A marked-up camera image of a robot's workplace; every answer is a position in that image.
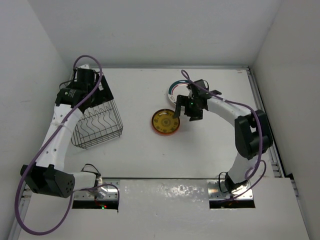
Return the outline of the white plate green red rim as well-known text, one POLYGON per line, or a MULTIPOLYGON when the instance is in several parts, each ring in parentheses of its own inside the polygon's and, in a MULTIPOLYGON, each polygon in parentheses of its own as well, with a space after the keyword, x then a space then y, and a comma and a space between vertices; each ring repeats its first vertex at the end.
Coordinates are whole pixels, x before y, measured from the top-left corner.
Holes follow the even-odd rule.
POLYGON ((178 95, 182 96, 191 96, 192 91, 188 88, 189 81, 188 80, 177 80, 173 82, 167 91, 167 97, 169 102, 175 107, 177 103, 178 95))

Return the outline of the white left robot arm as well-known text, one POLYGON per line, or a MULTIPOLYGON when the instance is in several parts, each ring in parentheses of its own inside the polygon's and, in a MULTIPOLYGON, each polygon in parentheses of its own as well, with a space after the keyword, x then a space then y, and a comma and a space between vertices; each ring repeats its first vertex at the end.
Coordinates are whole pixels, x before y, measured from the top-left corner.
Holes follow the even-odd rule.
POLYGON ((65 157, 78 122, 89 108, 111 100, 104 74, 83 65, 73 71, 72 80, 61 87, 54 102, 52 120, 40 154, 24 165, 20 174, 33 193, 68 198, 74 191, 97 186, 98 175, 88 171, 67 173, 65 157))

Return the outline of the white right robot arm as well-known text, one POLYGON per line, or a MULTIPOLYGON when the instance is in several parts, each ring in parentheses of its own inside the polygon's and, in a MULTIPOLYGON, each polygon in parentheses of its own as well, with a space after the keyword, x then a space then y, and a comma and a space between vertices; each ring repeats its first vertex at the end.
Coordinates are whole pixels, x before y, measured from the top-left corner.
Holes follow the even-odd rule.
POLYGON ((237 154, 225 173, 224 187, 228 193, 248 182, 258 170, 262 155, 273 145, 267 115, 263 110, 223 98, 218 90, 210 90, 206 80, 187 85, 188 95, 177 95, 174 118, 181 114, 190 121, 203 119, 203 111, 216 114, 234 128, 237 154))

